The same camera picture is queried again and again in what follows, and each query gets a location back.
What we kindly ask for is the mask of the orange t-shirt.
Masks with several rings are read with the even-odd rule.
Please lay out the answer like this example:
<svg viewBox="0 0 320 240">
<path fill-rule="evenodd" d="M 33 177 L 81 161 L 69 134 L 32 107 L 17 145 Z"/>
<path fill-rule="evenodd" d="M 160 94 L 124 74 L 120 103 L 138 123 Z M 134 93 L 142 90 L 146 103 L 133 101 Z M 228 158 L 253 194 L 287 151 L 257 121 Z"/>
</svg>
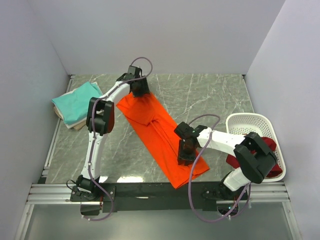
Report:
<svg viewBox="0 0 320 240">
<path fill-rule="evenodd" d="M 132 93 L 117 104 L 140 140 L 171 185 L 178 189 L 189 182 L 191 165 L 178 164 L 180 138 L 174 133 L 176 122 L 153 93 L 134 97 Z"/>
</svg>

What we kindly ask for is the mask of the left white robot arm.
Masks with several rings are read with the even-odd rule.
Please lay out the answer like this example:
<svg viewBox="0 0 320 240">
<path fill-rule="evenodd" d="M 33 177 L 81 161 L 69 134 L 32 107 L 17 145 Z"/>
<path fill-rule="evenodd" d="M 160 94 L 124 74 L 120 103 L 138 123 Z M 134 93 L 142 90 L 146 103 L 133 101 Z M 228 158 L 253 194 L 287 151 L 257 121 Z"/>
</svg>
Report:
<svg viewBox="0 0 320 240">
<path fill-rule="evenodd" d="M 130 65 L 113 87 L 100 97 L 89 100 L 86 126 L 88 127 L 88 148 L 81 174 L 75 184 L 88 201 L 96 200 L 100 195 L 97 183 L 100 178 L 100 165 L 104 144 L 115 125 L 116 105 L 132 93 L 134 97 L 149 94 L 147 77 L 138 66 Z"/>
</svg>

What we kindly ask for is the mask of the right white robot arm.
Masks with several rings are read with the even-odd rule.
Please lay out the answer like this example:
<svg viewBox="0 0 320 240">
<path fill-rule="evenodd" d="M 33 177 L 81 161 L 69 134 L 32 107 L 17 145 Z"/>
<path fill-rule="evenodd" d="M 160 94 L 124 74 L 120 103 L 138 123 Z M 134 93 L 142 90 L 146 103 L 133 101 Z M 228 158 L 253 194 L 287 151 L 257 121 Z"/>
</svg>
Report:
<svg viewBox="0 0 320 240">
<path fill-rule="evenodd" d="M 181 122 L 174 129 L 174 133 L 179 137 L 178 164 L 191 166 L 191 175 L 200 162 L 201 153 L 198 149 L 204 151 L 209 148 L 227 154 L 227 163 L 231 164 L 234 170 L 220 182 L 219 193 L 226 200 L 232 199 L 237 190 L 249 183 L 262 183 L 278 166 L 276 145 L 269 145 L 256 132 L 236 135 L 204 125 L 193 128 Z"/>
</svg>

